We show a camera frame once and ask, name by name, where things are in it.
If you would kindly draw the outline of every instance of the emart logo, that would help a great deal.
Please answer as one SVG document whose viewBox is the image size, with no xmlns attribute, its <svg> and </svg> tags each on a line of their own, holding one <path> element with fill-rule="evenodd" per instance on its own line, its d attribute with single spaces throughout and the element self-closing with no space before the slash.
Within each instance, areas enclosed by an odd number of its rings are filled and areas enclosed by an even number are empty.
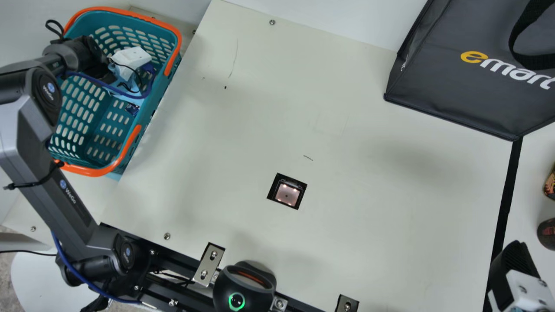
<svg viewBox="0 0 555 312">
<path fill-rule="evenodd" d="M 517 68 L 513 64 L 504 62 L 500 59 L 489 58 L 487 55 L 478 51 L 468 51 L 461 54 L 461 59 L 467 63 L 477 64 L 483 68 L 490 67 L 490 70 L 496 73 L 499 69 L 503 68 L 501 74 L 503 76 L 509 76 L 514 80 L 526 81 L 529 84 L 534 84 L 535 82 L 540 82 L 539 86 L 545 90 L 549 90 L 549 84 L 555 81 L 555 78 L 551 78 L 547 75 L 538 75 L 535 72 L 524 69 Z"/>
</svg>

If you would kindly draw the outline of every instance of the white robot part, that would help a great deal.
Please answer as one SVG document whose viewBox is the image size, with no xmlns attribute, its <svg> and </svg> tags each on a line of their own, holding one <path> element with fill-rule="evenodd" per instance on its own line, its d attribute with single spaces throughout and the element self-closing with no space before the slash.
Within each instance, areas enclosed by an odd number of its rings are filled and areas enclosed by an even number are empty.
<svg viewBox="0 0 555 312">
<path fill-rule="evenodd" d="M 116 65 L 116 68 L 121 79 L 124 81 L 129 81 L 129 78 L 133 74 L 133 71 L 125 66 L 137 69 L 152 61 L 152 56 L 150 56 L 150 54 L 148 54 L 141 47 L 133 47 L 117 51 L 116 53 L 114 53 L 111 59 L 115 64 L 118 64 Z"/>
<path fill-rule="evenodd" d="M 512 311 L 526 311 L 526 312 L 554 312 L 555 300 L 549 290 L 546 282 L 515 271 L 511 270 L 507 273 L 507 281 L 511 288 L 514 301 L 503 311 L 499 310 L 493 290 L 488 293 L 490 304 L 493 312 L 512 312 Z"/>
</svg>

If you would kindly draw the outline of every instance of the white table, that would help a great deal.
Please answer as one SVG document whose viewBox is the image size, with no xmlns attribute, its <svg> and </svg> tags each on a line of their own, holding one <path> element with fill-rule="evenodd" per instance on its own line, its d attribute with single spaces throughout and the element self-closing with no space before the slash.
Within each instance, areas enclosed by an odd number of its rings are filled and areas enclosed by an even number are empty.
<svg viewBox="0 0 555 312">
<path fill-rule="evenodd" d="M 527 244 L 543 280 L 555 291 L 555 252 L 538 240 L 538 225 L 555 217 L 555 202 L 543 194 L 543 185 L 555 163 L 555 124 L 524 137 L 504 244 Z"/>
<path fill-rule="evenodd" d="M 384 102 L 393 52 L 272 18 L 212 1 L 100 221 L 325 311 L 479 311 L 510 142 Z"/>
</svg>

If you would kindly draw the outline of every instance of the black strap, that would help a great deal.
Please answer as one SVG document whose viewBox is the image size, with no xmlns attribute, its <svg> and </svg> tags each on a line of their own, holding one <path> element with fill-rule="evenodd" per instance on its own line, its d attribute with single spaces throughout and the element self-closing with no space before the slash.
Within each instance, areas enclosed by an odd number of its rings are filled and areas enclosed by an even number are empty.
<svg viewBox="0 0 555 312">
<path fill-rule="evenodd" d="M 50 170 L 50 172 L 46 175 L 46 177 L 40 179 L 37 182 L 33 182 L 33 183 L 22 183 L 22 184 L 15 184 L 15 183 L 10 183 L 8 185 L 6 185 L 5 187 L 3 187 L 3 189 L 5 190 L 15 190 L 17 188 L 30 188 L 30 187 L 36 187 L 38 185 L 44 184 L 46 183 L 46 181 L 48 181 L 51 177 L 52 174 L 54 173 L 54 171 L 58 168 L 61 168 L 64 166 L 63 162 L 59 162 L 57 163 L 54 167 L 52 167 L 52 169 Z"/>
<path fill-rule="evenodd" d="M 514 25 L 511 36 L 509 37 L 509 49 L 513 57 L 525 68 L 532 71 L 555 68 L 555 53 L 528 56 L 515 52 L 514 43 L 518 36 L 528 28 L 528 26 L 534 23 L 553 3 L 555 3 L 555 0 L 530 0 L 517 23 Z"/>
<path fill-rule="evenodd" d="M 54 27 L 50 26 L 50 24 L 54 24 L 58 27 L 58 29 L 54 29 Z M 58 21 L 56 21 L 55 19 L 49 19 L 46 21 L 46 24 L 44 24 L 44 26 L 46 27 L 46 29 L 48 29 L 49 31 L 55 33 L 58 35 L 59 39 L 56 40 L 52 40 L 50 41 L 50 43 L 54 44 L 54 43 L 62 43 L 64 42 L 66 39 L 64 39 L 64 27 L 62 26 L 62 24 L 60 24 Z"/>
</svg>

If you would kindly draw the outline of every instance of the teal plastic basket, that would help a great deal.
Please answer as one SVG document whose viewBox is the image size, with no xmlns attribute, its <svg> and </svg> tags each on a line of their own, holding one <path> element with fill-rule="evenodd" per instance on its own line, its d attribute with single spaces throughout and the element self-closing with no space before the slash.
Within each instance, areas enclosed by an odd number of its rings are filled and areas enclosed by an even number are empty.
<svg viewBox="0 0 555 312">
<path fill-rule="evenodd" d="M 78 12 L 65 28 L 67 38 L 91 36 L 109 57 L 142 47 L 156 70 L 150 94 L 134 117 L 127 102 L 81 77 L 59 80 L 63 104 L 48 149 L 63 169 L 91 177 L 122 174 L 168 87 L 181 56 L 181 34 L 173 26 L 133 12 L 94 7 Z M 139 71 L 144 81 L 152 78 Z"/>
</svg>

